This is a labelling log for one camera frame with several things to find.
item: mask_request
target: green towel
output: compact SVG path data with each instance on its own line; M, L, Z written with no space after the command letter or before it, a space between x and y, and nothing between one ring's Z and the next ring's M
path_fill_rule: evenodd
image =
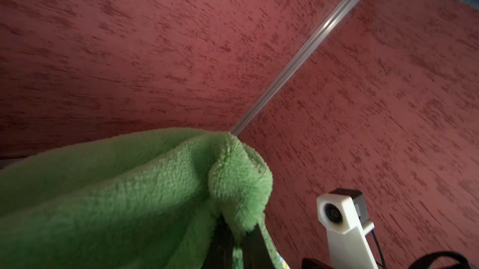
M198 268L222 214L236 243L272 190L235 136L160 129L66 146L0 170L0 268ZM242 268L235 248L234 267Z

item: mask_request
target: white plastic bracket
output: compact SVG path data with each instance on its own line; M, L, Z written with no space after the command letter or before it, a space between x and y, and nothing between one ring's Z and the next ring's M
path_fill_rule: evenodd
M324 194L316 199L318 220L326 228L330 250L331 267L334 269L377 269L371 248L366 241L374 224L361 224L353 199L347 195ZM325 212L330 203L341 212L343 221L336 224L328 219Z

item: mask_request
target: red textured ceiling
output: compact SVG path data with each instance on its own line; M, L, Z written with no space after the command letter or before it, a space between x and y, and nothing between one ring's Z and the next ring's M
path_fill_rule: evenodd
M478 23L457 0L362 0L240 135L273 171L266 222L292 268L328 260L315 199L337 187L365 193L388 268L479 264Z
M225 130L339 0L0 0L0 157Z

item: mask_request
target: black cable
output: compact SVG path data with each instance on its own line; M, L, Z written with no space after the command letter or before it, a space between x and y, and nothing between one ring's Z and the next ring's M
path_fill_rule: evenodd
M383 263L383 265L381 267L383 269L386 269L386 262L384 261L383 252L381 251L381 247L379 246L379 242L376 238L376 234L374 233L374 230L372 230L371 233L373 234L374 242L376 242L377 250L379 251L379 256L381 257L381 263Z

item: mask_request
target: fuzzy green fabric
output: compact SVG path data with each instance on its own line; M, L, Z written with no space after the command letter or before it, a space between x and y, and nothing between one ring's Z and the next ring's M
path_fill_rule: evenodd
M0 170L0 268L200 269L221 214L237 243L260 223L280 268L262 219L271 190L263 159L225 132L54 149Z

